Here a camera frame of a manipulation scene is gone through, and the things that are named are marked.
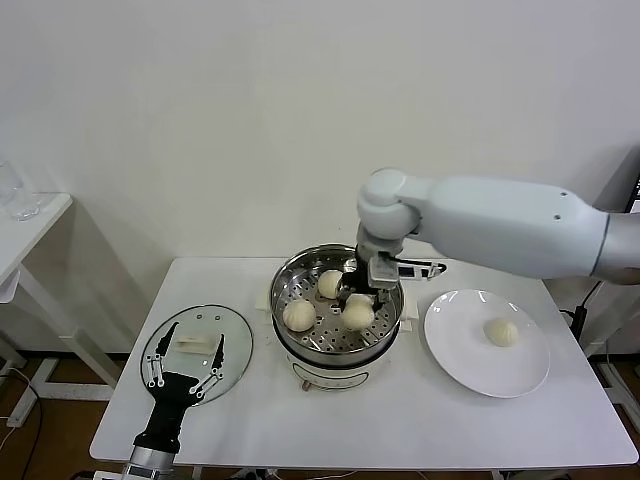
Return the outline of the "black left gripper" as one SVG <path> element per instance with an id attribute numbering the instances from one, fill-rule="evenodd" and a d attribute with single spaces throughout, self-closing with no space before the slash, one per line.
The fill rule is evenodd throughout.
<path id="1" fill-rule="evenodd" d="M 202 380 L 181 373 L 167 372 L 163 375 L 163 360 L 166 357 L 175 330 L 176 322 L 157 330 L 159 336 L 151 338 L 144 353 L 144 383 L 155 404 L 145 430 L 133 442 L 143 447 L 170 454 L 180 450 L 179 435 L 186 410 L 223 379 L 221 369 L 224 362 L 225 335 L 215 351 L 209 374 Z"/>

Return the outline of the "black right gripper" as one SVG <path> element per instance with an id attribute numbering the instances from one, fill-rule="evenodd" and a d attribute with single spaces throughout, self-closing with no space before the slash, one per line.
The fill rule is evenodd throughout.
<path id="1" fill-rule="evenodd" d="M 356 268 L 348 273 L 348 279 L 341 279 L 336 286 L 336 301 L 341 311 L 347 306 L 347 301 L 353 294 L 374 295 L 372 308 L 380 310 L 389 301 L 389 291 L 369 285 L 368 264 L 365 260 L 355 256 Z"/>

